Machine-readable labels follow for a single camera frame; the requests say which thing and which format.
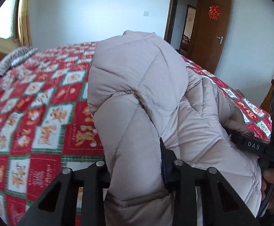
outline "red paper-cut decoration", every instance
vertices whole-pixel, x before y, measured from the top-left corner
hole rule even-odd
[[[209,7],[209,18],[211,19],[218,19],[221,14],[219,13],[219,6],[211,6]]]

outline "silver screw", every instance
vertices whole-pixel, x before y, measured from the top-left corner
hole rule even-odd
[[[98,167],[102,167],[104,164],[105,164],[104,161],[98,161],[98,162],[96,163],[96,165],[97,165]]]
[[[212,173],[212,174],[216,174],[217,173],[217,169],[215,167],[209,167],[208,171],[209,171],[209,173]]]
[[[182,165],[184,164],[184,161],[175,160],[175,161],[174,161],[174,164],[177,165],[177,166],[182,166]]]
[[[65,168],[62,170],[63,174],[69,174],[71,172],[70,168]]]

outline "patchwork bed cover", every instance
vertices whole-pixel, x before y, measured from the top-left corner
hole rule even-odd
[[[87,106],[88,72],[96,42],[40,52],[0,79],[0,216],[18,223],[64,167],[79,170],[103,158]],[[241,109],[246,124],[268,140],[268,113],[184,58],[186,67],[209,78]],[[77,200],[80,225],[82,189]]]

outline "window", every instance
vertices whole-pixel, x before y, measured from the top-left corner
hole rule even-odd
[[[19,0],[5,0],[0,7],[0,37],[7,39],[17,34],[15,23]]]

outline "door handle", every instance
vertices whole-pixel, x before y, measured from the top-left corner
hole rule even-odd
[[[218,39],[219,39],[219,44],[222,44],[223,37],[221,36],[221,37],[216,37],[216,38],[218,38]]]

